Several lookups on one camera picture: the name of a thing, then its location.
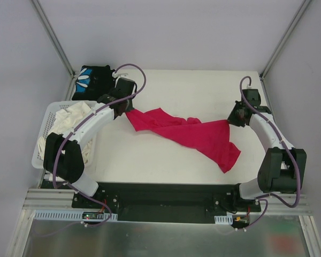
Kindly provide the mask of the pink t shirt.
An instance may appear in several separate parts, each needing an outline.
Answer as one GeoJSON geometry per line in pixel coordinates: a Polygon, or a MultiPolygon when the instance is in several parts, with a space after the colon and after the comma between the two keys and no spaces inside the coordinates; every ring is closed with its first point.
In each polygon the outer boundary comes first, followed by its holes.
{"type": "Polygon", "coordinates": [[[201,122],[198,118],[174,117],[161,108],[141,112],[132,110],[126,114],[138,131],[151,131],[184,147],[192,148],[213,160],[223,173],[230,171],[241,151],[230,141],[230,125],[227,120],[201,122]]]}

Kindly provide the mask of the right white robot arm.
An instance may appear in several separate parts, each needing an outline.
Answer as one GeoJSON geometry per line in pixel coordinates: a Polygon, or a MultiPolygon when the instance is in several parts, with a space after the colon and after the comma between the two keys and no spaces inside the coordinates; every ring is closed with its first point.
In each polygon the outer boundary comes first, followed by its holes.
{"type": "Polygon", "coordinates": [[[256,89],[242,89],[241,100],[228,117],[237,127],[249,126],[261,142],[265,156],[257,177],[239,185],[239,193],[230,197],[230,205],[243,211],[249,200],[273,196],[290,208],[298,205],[303,185],[307,154],[295,148],[278,129],[270,109],[261,105],[256,89]]]}

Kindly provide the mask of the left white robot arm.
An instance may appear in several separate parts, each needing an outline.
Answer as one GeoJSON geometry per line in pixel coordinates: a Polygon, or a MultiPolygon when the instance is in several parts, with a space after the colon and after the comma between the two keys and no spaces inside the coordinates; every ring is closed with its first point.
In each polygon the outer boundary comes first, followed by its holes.
{"type": "Polygon", "coordinates": [[[83,193],[83,200],[90,208],[101,205],[102,195],[97,192],[98,183],[85,174],[82,151],[103,126],[133,110],[132,99],[138,93],[136,89],[135,81],[118,78],[115,87],[102,95],[89,113],[65,132],[52,132],[46,138],[44,169],[53,177],[61,178],[72,189],[83,193]]]}

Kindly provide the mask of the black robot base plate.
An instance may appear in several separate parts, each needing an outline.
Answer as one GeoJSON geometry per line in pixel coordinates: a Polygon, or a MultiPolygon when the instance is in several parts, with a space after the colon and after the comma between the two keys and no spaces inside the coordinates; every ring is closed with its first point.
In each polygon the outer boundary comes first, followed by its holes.
{"type": "Polygon", "coordinates": [[[74,194],[72,208],[95,210],[102,203],[119,221],[212,224],[214,217],[259,213],[254,200],[240,197],[238,185],[100,183],[88,200],[74,194]]]}

